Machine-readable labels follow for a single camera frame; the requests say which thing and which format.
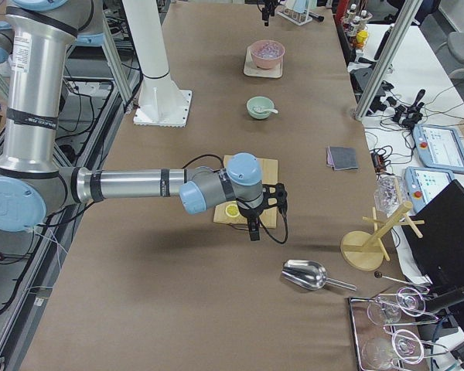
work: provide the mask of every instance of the green bowl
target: green bowl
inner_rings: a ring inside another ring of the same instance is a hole
[[[275,108],[275,105],[270,98],[267,97],[252,97],[246,103],[247,112],[252,118],[257,120],[264,120],[271,115],[271,112],[258,113],[254,110],[255,107],[260,108]]]

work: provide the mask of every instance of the folded cloth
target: folded cloth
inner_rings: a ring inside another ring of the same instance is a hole
[[[326,164],[334,170],[358,168],[356,151],[348,147],[327,147]]]

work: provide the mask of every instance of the blue-framed tablet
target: blue-framed tablet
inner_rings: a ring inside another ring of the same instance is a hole
[[[452,180],[454,173],[440,168],[405,169],[404,180],[416,213],[437,196]]]
[[[424,166],[464,174],[464,147],[455,128],[418,124],[412,136]]]

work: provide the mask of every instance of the lemon slice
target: lemon slice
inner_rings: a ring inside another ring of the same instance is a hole
[[[229,203],[225,208],[225,214],[230,218],[237,218],[241,213],[236,203]]]

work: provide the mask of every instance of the computer monitor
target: computer monitor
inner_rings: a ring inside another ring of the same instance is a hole
[[[464,286],[464,188],[457,180],[447,185],[415,219],[423,238],[404,227],[418,268],[433,281],[433,291],[444,294]],[[464,302],[449,308],[464,331]]]

